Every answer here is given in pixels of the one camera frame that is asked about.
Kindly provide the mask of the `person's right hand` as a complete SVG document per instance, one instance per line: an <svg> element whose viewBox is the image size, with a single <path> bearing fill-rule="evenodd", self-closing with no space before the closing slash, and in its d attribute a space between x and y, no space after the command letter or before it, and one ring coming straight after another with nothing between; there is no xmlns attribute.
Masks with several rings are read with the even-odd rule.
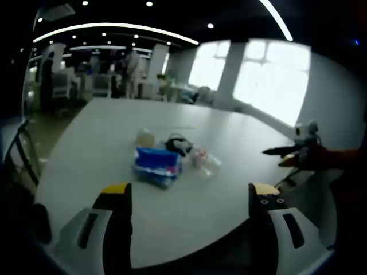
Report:
<svg viewBox="0 0 367 275"><path fill-rule="evenodd" d="M330 169L332 167L331 151L320 144L303 147L298 154L298 167L308 171Z"/></svg>

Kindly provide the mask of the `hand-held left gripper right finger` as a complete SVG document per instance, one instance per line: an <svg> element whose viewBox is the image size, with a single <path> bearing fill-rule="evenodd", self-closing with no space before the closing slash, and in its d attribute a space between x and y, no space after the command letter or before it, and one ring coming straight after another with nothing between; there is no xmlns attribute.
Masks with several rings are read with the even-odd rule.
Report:
<svg viewBox="0 0 367 275"><path fill-rule="evenodd" d="M248 185L250 244L260 274L316 274L333 255L318 228L273 186Z"/></svg>

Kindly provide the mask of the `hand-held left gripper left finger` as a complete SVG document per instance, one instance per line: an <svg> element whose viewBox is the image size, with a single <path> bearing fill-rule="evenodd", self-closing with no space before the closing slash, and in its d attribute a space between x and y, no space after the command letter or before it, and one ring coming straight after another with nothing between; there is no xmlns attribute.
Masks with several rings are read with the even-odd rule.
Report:
<svg viewBox="0 0 367 275"><path fill-rule="evenodd" d="M53 252L76 274L131 274L132 186L104 188L59 233Z"/></svg>

